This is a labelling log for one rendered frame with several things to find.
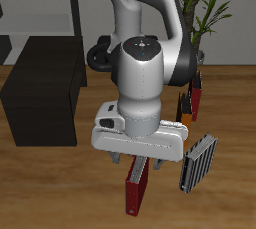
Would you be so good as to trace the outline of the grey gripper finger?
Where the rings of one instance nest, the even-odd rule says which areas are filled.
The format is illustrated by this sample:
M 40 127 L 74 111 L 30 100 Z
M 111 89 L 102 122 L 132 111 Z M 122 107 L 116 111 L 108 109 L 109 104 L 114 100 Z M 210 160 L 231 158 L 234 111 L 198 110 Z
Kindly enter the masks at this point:
M 153 165 L 153 169 L 154 170 L 160 170 L 161 165 L 165 162 L 165 160 L 162 159 L 155 159 L 154 160 L 154 165 Z
M 116 163 L 116 164 L 119 163 L 119 161 L 120 161 L 120 154 L 119 153 L 109 151 L 108 154 L 111 156 L 113 163 Z

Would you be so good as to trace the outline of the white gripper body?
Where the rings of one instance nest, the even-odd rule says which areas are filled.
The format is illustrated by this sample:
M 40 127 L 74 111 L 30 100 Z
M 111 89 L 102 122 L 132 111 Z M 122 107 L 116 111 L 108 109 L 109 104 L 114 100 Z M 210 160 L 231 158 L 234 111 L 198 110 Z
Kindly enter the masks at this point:
M 98 150 L 178 162 L 183 159 L 187 137 L 188 128 L 182 123 L 161 120 L 156 132 L 142 138 L 130 138 L 121 131 L 95 126 L 91 145 Z

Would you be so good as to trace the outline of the black striped book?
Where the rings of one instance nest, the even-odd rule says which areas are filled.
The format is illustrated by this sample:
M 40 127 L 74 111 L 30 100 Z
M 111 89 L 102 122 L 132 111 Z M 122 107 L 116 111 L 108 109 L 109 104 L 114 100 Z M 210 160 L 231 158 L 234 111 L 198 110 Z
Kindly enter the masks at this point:
M 218 139 L 207 133 L 184 155 L 179 189 L 188 194 L 209 172 Z

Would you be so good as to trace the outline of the orange book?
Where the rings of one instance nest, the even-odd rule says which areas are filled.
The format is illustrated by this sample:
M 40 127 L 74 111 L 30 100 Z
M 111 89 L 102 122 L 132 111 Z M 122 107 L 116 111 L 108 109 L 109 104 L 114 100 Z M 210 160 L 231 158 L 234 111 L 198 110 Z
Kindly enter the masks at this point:
M 191 102 L 190 102 L 190 97 L 185 93 L 179 93 L 176 121 L 181 122 L 183 125 L 187 127 L 187 129 L 191 128 L 191 122 L 192 122 Z

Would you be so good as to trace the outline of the dark red book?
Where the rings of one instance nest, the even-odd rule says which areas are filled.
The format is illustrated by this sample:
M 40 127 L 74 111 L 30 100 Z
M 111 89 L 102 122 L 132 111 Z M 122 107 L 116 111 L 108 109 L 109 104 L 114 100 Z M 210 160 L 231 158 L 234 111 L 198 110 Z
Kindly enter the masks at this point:
M 201 99 L 202 92 L 202 81 L 201 81 L 201 72 L 198 72 L 195 77 L 190 81 L 188 94 L 191 101 L 192 108 L 192 120 L 197 120 L 199 104 Z

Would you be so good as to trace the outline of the dark brown desk caddy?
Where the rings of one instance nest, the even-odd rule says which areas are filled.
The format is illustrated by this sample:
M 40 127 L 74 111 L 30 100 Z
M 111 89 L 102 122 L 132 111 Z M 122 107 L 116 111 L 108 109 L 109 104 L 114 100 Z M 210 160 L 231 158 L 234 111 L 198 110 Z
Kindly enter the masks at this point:
M 80 37 L 30 37 L 0 91 L 15 144 L 75 146 L 74 115 L 86 85 Z

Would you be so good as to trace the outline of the green pot plant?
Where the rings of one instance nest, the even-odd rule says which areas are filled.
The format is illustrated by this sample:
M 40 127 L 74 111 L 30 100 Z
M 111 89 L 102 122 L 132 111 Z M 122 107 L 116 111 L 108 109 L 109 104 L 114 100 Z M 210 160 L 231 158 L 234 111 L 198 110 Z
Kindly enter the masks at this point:
M 217 0 L 180 0 L 188 37 L 197 56 L 197 63 L 202 65 L 205 53 L 200 49 L 202 36 L 212 35 L 212 26 L 222 19 L 231 17 L 227 13 L 229 1 L 216 7 Z

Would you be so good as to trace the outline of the white bookshelf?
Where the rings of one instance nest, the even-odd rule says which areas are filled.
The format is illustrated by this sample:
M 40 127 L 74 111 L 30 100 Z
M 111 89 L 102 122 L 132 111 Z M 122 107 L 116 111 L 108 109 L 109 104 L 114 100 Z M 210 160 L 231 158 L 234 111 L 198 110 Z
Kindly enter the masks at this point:
M 81 36 L 78 0 L 0 0 L 1 35 Z

